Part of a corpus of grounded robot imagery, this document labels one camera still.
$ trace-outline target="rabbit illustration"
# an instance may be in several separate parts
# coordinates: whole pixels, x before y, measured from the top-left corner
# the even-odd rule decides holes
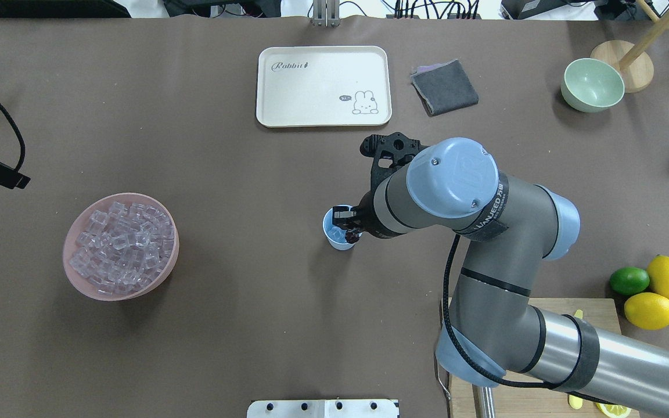
[[[354,114],[368,114],[379,113],[379,104],[373,98],[373,92],[366,90],[365,92],[355,93],[355,103],[353,104]]]

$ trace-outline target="bowl of ice cubes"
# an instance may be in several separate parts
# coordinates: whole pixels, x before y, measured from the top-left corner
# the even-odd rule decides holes
[[[107,196],[87,207],[63,245],[66,277],[98,301],[122,301],[159,286],[177,262],[175,220],[139,193]]]

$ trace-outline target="green lime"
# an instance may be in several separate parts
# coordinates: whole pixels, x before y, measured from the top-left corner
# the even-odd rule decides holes
[[[650,275],[646,270],[637,267],[619,268],[610,278],[611,289],[623,296],[642,293],[650,286]]]

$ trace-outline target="gray cloth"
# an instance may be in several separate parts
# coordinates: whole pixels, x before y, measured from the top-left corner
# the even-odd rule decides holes
[[[417,68],[412,74],[412,84],[432,116],[479,102],[479,95],[457,59]]]

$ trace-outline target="pink bowl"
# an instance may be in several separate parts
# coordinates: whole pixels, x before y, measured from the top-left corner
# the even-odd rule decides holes
[[[69,264],[69,260],[79,247],[79,244],[77,244],[77,236],[79,236],[80,233],[86,230],[87,224],[89,223],[89,217],[91,216],[91,214],[93,214],[95,210],[107,212],[113,201],[119,201],[120,203],[125,204],[125,206],[130,206],[130,204],[132,203],[151,204],[151,206],[156,206],[162,209],[162,211],[164,211],[165,214],[167,214],[167,216],[170,217],[170,221],[172,222],[172,227],[175,228],[175,244],[174,246],[172,246],[172,254],[170,255],[170,259],[167,260],[167,265],[165,265],[164,270],[162,270],[161,273],[159,273],[159,276],[156,279],[154,279],[154,281],[147,288],[141,289],[140,291],[136,291],[135,293],[132,294],[119,294],[119,296],[104,296],[104,294],[99,294],[95,286],[93,286],[85,278],[80,276],[79,273],[77,273],[74,270],[74,268],[71,267],[71,264]],[[80,214],[80,216],[77,217],[77,220],[75,220],[74,223],[71,224],[71,228],[69,229],[69,232],[66,235],[66,241],[63,243],[63,269],[66,272],[66,277],[69,278],[71,284],[74,285],[74,287],[77,288],[78,291],[81,291],[86,296],[91,297],[92,299],[97,299],[98,301],[124,301],[125,299],[132,299],[133,297],[141,296],[141,294],[149,293],[157,286],[159,286],[164,281],[164,279],[170,275],[170,272],[172,272],[172,269],[175,267],[175,263],[177,262],[177,254],[179,253],[179,251],[180,251],[180,237],[177,233],[177,226],[175,225],[175,219],[173,219],[172,214],[170,214],[170,212],[167,211],[167,208],[164,207],[163,204],[159,203],[159,201],[157,201],[156,199],[143,194],[119,193],[119,194],[114,194],[112,196],[107,196],[106,198],[102,198],[96,201],[95,203],[91,204],[91,206],[87,207],[82,212],[82,214]]]

